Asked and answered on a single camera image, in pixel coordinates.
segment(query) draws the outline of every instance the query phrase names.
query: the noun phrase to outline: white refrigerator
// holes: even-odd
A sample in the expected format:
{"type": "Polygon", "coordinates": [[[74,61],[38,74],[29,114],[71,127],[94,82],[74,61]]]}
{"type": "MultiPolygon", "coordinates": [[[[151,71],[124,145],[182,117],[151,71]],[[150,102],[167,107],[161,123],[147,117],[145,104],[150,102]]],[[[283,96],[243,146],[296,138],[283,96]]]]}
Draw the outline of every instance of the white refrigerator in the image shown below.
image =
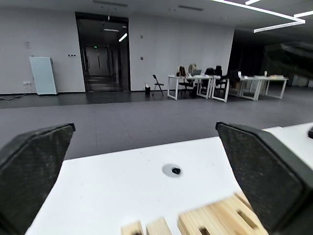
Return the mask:
{"type": "Polygon", "coordinates": [[[57,94],[50,57],[30,57],[37,94],[57,94]]]}

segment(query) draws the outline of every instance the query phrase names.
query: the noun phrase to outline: folding chair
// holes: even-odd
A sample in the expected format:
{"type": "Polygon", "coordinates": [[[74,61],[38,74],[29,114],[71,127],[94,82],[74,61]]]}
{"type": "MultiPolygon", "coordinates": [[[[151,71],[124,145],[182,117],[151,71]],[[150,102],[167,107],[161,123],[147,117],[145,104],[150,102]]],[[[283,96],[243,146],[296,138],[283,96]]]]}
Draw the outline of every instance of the folding chair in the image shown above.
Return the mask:
{"type": "Polygon", "coordinates": [[[155,76],[154,74],[153,74],[153,78],[156,80],[156,83],[155,83],[155,88],[153,89],[152,96],[155,94],[155,90],[156,90],[156,87],[157,87],[157,86],[160,88],[160,91],[162,92],[162,96],[164,96],[163,90],[162,90],[162,88],[161,88],[161,86],[164,86],[164,84],[159,83],[158,80],[157,80],[157,76],[155,76]]]}

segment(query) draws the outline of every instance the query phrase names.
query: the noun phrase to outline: wooden block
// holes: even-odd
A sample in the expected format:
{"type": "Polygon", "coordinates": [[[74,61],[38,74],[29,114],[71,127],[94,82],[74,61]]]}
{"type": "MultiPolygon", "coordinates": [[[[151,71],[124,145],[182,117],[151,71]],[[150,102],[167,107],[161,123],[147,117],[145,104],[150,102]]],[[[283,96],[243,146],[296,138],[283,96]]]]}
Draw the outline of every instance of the wooden block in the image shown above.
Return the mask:
{"type": "Polygon", "coordinates": [[[182,235],[227,235],[224,225],[209,207],[179,215],[178,228],[182,235]]]}
{"type": "Polygon", "coordinates": [[[229,233],[268,235],[258,217],[236,196],[209,206],[229,233]]]}
{"type": "Polygon", "coordinates": [[[140,221],[124,226],[121,230],[122,235],[143,235],[140,221]]]}
{"type": "Polygon", "coordinates": [[[172,235],[165,219],[162,217],[147,225],[147,235],[172,235]]]}
{"type": "Polygon", "coordinates": [[[242,201],[242,203],[244,203],[248,208],[250,208],[250,210],[253,211],[253,208],[250,205],[250,203],[249,203],[247,197],[245,196],[244,192],[242,192],[242,191],[241,192],[237,192],[237,193],[235,193],[235,196],[238,197],[238,199],[240,201],[242,201]]]}

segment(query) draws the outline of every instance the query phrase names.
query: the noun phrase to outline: black door frame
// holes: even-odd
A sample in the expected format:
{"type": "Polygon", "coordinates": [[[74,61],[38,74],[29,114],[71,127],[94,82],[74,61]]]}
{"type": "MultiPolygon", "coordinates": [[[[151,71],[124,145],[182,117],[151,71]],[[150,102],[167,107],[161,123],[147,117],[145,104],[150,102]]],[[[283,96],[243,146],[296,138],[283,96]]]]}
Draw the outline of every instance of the black door frame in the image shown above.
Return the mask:
{"type": "Polygon", "coordinates": [[[88,87],[88,69],[86,69],[87,61],[86,61],[86,52],[85,52],[85,46],[83,39],[80,35],[80,28],[78,21],[85,19],[85,20],[96,20],[96,21],[107,21],[107,22],[113,22],[113,23],[123,23],[126,24],[127,27],[127,53],[128,53],[128,91],[131,91],[131,63],[130,63],[130,49],[129,49],[129,25],[128,25],[128,18],[124,17],[116,17],[116,16],[110,16],[110,20],[108,20],[108,16],[106,15],[96,15],[96,14],[90,14],[90,13],[83,13],[83,12],[75,12],[76,16],[76,25],[78,30],[78,41],[79,41],[79,48],[81,53],[81,60],[82,60],[82,69],[83,69],[83,76],[84,76],[84,84],[85,84],[85,92],[89,92],[88,87]]]}

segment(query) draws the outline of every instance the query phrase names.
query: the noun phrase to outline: white tabletop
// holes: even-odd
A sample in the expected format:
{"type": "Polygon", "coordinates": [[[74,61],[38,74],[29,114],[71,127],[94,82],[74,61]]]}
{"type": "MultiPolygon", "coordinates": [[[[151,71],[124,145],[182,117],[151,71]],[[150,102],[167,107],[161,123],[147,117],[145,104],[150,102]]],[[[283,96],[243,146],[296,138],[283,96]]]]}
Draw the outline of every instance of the white tabletop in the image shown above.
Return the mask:
{"type": "Polygon", "coordinates": [[[173,79],[212,79],[212,78],[216,78],[216,79],[220,79],[220,76],[216,76],[216,75],[195,75],[195,76],[186,76],[186,77],[177,77],[175,75],[168,75],[169,78],[173,78],[173,79]]]}
{"type": "Polygon", "coordinates": [[[308,137],[313,122],[273,129],[270,132],[313,170],[313,139],[308,137]]]}
{"type": "MultiPolygon", "coordinates": [[[[311,150],[304,156],[310,159],[311,140],[299,146],[308,126],[268,131],[295,153],[311,150]]],[[[173,235],[180,235],[180,212],[238,190],[219,137],[67,160],[26,234],[120,235],[123,225],[141,220],[144,227],[164,216],[173,235]],[[179,165],[182,176],[165,176],[168,163],[179,165]]]]}
{"type": "Polygon", "coordinates": [[[250,80],[264,80],[264,81],[285,81],[288,80],[286,77],[281,76],[254,76],[254,77],[247,77],[243,76],[240,78],[240,81],[250,81],[250,80]]]}

